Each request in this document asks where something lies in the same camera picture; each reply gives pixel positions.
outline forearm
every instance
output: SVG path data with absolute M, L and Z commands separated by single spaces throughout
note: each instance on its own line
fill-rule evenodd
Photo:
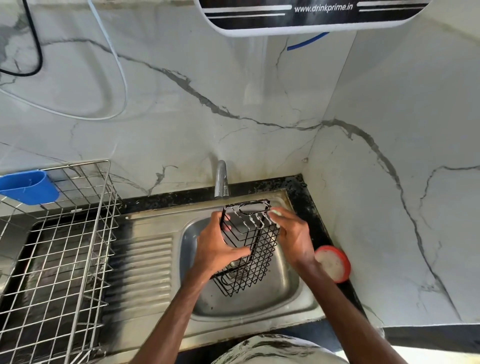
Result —
M 208 275 L 194 268 L 187 272 L 180 290 L 130 364 L 173 364 L 193 307 Z
M 322 307 L 351 364 L 406 364 L 317 263 L 297 268 Z

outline black wire basket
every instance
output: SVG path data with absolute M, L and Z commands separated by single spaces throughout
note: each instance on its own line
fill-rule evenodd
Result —
M 220 228 L 226 244 L 248 246 L 250 255 L 231 262 L 211 279 L 226 296 L 261 281 L 268 271 L 280 229 L 268 217 L 269 200 L 255 200 L 223 208 Z

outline hand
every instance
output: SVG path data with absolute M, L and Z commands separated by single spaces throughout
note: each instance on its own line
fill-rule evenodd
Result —
M 197 238 L 197 252 L 192 269 L 198 269 L 201 274 L 208 275 L 208 279 L 234 260 L 250 254 L 250 248 L 247 246 L 233 248 L 225 243 L 220 230 L 221 217 L 221 211 L 212 212 L 210 222 Z
M 283 207 L 274 207 L 272 210 L 276 210 L 282 215 L 279 216 L 272 211 L 268 212 L 270 219 L 280 225 L 278 241 L 287 261 L 295 269 L 314 262 L 315 252 L 308 224 Z

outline blue pipe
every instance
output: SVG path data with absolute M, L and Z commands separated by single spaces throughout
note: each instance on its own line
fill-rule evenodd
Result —
M 301 42 L 299 44 L 295 44 L 294 46 L 289 46 L 287 47 L 287 50 L 294 50 L 294 49 L 297 49 L 297 48 L 301 48 L 301 47 L 304 47 L 310 43 L 313 43 L 314 41 L 320 39 L 320 38 L 323 38 L 325 35 L 327 35 L 328 32 L 325 32 L 325 33 L 321 33 L 317 36 L 314 36 L 313 38 L 310 38 L 309 40 L 306 40 L 304 42 Z

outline black granite countertop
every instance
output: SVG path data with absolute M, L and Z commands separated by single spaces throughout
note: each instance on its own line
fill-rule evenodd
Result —
M 276 191 L 284 189 L 297 215 L 308 223 L 313 247 L 316 249 L 321 245 L 332 245 L 332 241 L 326 232 L 317 208 L 313 203 L 307 184 L 304 182 L 301 174 L 289 177 L 271 178 L 262 181 L 242 182 L 230 184 L 230 196 L 243 196 L 259 192 Z M 210 201 L 214 196 L 213 187 L 198 188 L 194 190 L 171 192 L 168 194 L 157 194 L 148 197 L 137 197 L 124 200 L 125 213 L 132 213 L 150 209 L 193 204 L 203 201 Z M 358 297 L 353 290 L 350 281 L 338 285 L 343 294 L 365 314 Z M 272 333 L 281 333 L 295 336 L 301 339 L 317 343 L 329 350 L 336 351 L 340 349 L 340 344 L 333 333 L 332 328 L 326 320 L 310 322 L 296 325 L 289 328 L 283 328 L 271 331 Z M 244 338 L 237 338 L 219 342 L 213 345 L 192 349 L 179 353 L 177 364 L 210 364 L 227 350 L 242 342 Z

